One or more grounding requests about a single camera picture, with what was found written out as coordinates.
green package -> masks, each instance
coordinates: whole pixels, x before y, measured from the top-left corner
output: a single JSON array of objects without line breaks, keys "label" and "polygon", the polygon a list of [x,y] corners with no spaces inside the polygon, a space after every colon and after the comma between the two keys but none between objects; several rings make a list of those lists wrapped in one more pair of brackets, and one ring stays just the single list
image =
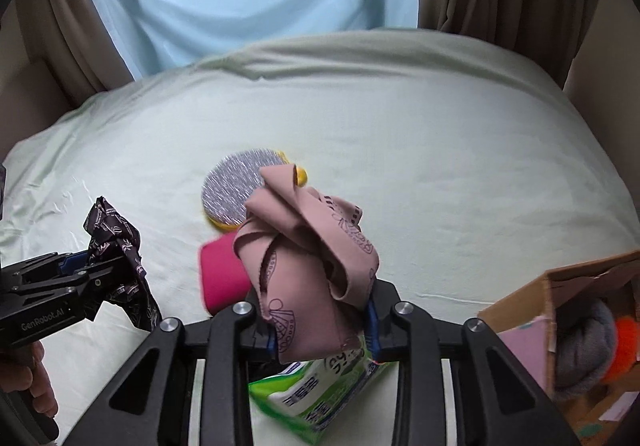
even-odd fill
[{"label": "green package", "polygon": [[363,347],[292,363],[276,376],[249,383],[249,394],[266,415],[317,444],[338,412],[385,367]]}]

bed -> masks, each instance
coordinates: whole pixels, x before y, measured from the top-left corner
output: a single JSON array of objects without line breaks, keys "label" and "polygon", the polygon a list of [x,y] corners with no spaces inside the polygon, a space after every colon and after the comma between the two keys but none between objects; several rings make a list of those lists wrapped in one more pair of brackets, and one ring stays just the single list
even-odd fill
[{"label": "bed", "polygon": [[[378,276],[441,319],[462,322],[547,268],[640,245],[625,185],[540,67],[464,36],[373,30],[168,70],[20,142],[4,162],[2,262],[85,248],[84,217],[104,195],[142,234],[163,315],[203,319],[197,253],[218,232],[200,188],[252,147],[285,151],[309,184],[361,206]],[[144,336],[106,306],[44,340],[60,442]],[[325,443],[390,444],[395,376],[360,394]],[[257,445],[301,444],[255,408],[252,420]]]}]

gray plush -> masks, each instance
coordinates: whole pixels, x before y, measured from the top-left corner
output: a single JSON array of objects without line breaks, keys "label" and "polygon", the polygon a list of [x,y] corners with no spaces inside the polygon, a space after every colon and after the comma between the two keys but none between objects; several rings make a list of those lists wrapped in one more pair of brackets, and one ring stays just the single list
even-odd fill
[{"label": "gray plush", "polygon": [[613,362],[616,322],[600,299],[567,302],[556,311],[556,400],[573,399],[593,388]]}]

black cloth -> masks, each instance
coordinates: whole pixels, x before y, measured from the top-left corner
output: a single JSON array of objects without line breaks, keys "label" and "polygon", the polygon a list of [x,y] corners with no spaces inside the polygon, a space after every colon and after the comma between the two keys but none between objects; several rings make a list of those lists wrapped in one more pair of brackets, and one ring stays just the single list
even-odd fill
[{"label": "black cloth", "polygon": [[131,264],[131,281],[109,293],[106,301],[122,307],[135,327],[152,331],[162,315],[145,279],[146,271],[138,251],[140,233],[104,197],[95,201],[84,221],[84,229],[91,235],[87,265],[121,255]]}]

cardboard box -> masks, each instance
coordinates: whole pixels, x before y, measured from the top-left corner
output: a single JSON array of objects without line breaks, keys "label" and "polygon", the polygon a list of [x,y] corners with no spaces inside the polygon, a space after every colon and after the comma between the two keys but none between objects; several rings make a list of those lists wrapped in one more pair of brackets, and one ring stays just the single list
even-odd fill
[{"label": "cardboard box", "polygon": [[[640,249],[624,255],[551,269],[479,313],[553,399],[556,309],[575,296],[602,298],[614,317],[640,321]],[[609,385],[559,403],[583,445],[600,446],[640,392],[640,362]]]}]

